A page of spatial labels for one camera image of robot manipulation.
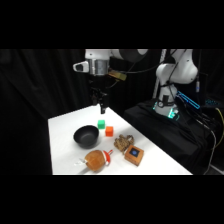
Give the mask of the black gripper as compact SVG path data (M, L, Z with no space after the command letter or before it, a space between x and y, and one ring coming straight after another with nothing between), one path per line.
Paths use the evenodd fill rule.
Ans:
M99 101L100 113L105 114L108 100L108 94L106 90L106 77L91 75L89 78L89 84L91 99L93 101Z

